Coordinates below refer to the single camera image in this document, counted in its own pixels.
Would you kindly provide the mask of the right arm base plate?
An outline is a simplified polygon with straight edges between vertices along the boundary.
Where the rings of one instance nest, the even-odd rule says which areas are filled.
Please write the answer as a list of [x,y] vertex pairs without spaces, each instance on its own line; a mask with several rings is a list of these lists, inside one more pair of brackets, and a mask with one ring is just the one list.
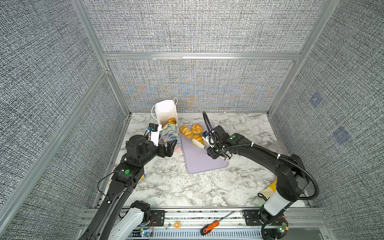
[[[260,209],[243,210],[242,215],[247,226],[257,227],[261,227],[265,222],[273,218],[264,210],[260,212]],[[288,221],[284,216],[277,217],[275,220],[267,224],[267,226],[280,226],[283,228],[287,227],[288,225]]]

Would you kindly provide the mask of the ring donut bread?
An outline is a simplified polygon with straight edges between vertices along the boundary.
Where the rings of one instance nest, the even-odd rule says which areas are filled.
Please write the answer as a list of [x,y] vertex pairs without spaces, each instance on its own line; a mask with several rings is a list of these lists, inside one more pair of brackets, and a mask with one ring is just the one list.
[[167,121],[168,124],[176,124],[177,121],[176,121],[176,118],[172,117],[172,118],[169,118],[168,121]]

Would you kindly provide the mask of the small striped croissant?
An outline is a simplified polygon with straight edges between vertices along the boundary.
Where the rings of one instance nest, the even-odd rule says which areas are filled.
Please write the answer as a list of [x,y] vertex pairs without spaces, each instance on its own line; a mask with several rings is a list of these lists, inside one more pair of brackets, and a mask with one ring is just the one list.
[[192,142],[198,148],[204,149],[205,147],[204,140],[200,135],[194,135],[192,137]]

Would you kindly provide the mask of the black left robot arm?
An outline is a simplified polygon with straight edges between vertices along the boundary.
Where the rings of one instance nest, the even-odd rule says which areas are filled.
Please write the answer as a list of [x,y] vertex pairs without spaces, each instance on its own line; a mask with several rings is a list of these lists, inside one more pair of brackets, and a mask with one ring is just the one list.
[[126,141],[127,153],[112,174],[109,190],[81,240],[107,240],[115,221],[128,197],[144,175],[144,166],[154,157],[171,157],[177,140],[155,144],[143,135],[135,135]]

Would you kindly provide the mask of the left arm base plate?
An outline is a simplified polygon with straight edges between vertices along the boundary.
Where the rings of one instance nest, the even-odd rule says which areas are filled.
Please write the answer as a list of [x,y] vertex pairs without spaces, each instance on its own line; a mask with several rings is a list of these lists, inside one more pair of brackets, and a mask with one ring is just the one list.
[[152,226],[154,227],[163,227],[165,222],[165,213],[164,210],[151,210],[150,220],[152,221]]

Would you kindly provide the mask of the floral paper gift bag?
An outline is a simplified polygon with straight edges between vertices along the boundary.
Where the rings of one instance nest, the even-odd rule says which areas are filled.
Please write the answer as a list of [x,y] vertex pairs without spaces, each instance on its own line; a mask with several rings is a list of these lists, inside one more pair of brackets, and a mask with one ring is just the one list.
[[178,99],[164,100],[153,105],[151,109],[152,117],[158,123],[158,129],[150,134],[150,141],[157,147],[159,145],[159,137],[161,130],[169,123],[170,119],[174,119],[175,124],[178,123],[177,106]]

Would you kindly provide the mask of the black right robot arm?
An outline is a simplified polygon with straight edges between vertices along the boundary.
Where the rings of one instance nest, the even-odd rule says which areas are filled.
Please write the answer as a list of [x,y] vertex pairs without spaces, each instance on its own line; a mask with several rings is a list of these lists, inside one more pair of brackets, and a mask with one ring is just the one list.
[[229,135],[221,126],[213,127],[206,112],[203,112],[203,119],[207,127],[203,139],[208,144],[205,147],[208,156],[230,160],[232,155],[239,155],[263,166],[277,177],[275,192],[258,212],[263,224],[269,225],[298,200],[309,201],[318,197],[319,186],[299,156],[270,151],[238,133]]

